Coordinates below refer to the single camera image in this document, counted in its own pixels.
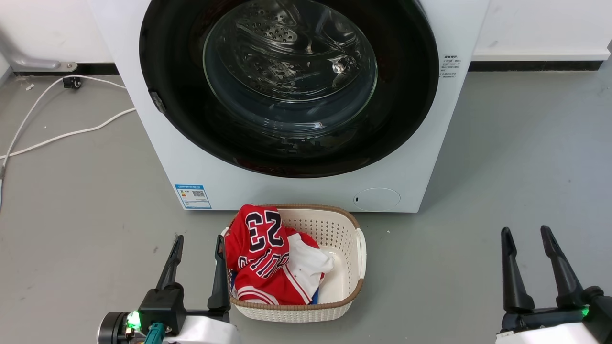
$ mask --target floor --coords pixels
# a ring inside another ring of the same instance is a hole
[[[0,152],[54,79],[0,89]],[[234,309],[244,343],[493,343],[504,313],[504,226],[537,306],[556,297],[543,224],[583,286],[612,294],[610,87],[610,62],[598,72],[470,73],[421,211],[356,214],[368,269],[349,312],[278,324]],[[58,86],[16,150],[130,107],[125,91],[105,84]],[[185,235],[177,273],[185,304],[204,308],[215,237],[232,216],[181,209],[135,113],[11,158],[0,214],[3,341],[92,343],[107,312],[137,308],[154,287],[177,233]]]

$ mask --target basket rim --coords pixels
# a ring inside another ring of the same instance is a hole
[[[348,211],[342,209],[342,208],[338,208],[338,207],[332,207],[332,206],[323,206],[323,205],[319,205],[319,204],[302,204],[302,203],[288,203],[288,204],[263,204],[260,205],[262,207],[276,207],[278,209],[309,209],[309,210],[323,210],[323,211],[332,211],[332,212],[337,212],[341,215],[344,215],[347,219],[349,219],[353,225],[355,226],[355,230],[360,230],[359,227],[359,223],[357,222],[357,219],[355,219],[355,217],[349,213]],[[234,219],[236,218],[236,216],[234,216],[232,218],[232,220],[230,221],[228,227],[231,227],[232,223],[234,222]],[[357,295],[359,294],[359,292],[361,291],[361,288],[364,284],[364,279],[359,279],[357,281],[357,285],[355,286],[355,290],[353,290],[353,292],[347,296],[344,300],[340,300],[337,302],[331,302],[331,303],[327,303],[327,304],[316,304],[316,305],[269,305],[269,304],[256,304],[254,302],[245,302],[245,301],[240,301],[236,298],[234,298],[231,294],[229,295],[229,300],[231,301],[231,303],[233,303],[236,306],[239,307],[246,307],[246,308],[255,308],[255,309],[265,309],[265,310],[322,310],[322,309],[330,309],[330,308],[338,308],[338,307],[342,307],[346,304],[351,303],[353,300],[355,300],[355,297],[357,297]]]

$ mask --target blue and white sticker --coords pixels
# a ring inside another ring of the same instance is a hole
[[[175,184],[185,209],[212,209],[203,185]]]

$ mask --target washing machine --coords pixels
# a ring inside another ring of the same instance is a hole
[[[184,209],[375,212],[419,210],[488,6],[89,2]]]

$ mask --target beige plastic basket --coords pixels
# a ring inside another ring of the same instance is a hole
[[[364,283],[366,249],[357,220],[347,211],[311,204],[271,204],[278,208],[287,227],[305,232],[321,250],[334,257],[334,270],[325,275],[316,305],[267,305],[230,300],[245,316],[281,323],[312,323],[343,316]]]

